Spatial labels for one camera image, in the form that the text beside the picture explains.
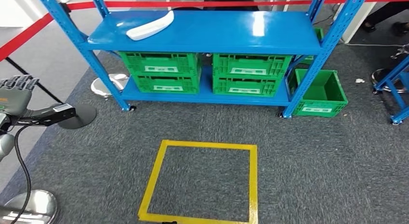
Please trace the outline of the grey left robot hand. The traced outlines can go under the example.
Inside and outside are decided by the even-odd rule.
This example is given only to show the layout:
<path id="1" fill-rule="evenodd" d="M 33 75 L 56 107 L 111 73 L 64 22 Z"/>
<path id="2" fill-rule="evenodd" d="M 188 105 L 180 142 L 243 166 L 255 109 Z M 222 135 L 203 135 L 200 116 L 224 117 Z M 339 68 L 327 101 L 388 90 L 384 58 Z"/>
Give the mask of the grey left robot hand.
<path id="1" fill-rule="evenodd" d="M 39 82 L 32 75 L 15 75 L 0 81 L 0 111 L 10 116 L 21 117 L 27 110 L 32 91 Z"/>

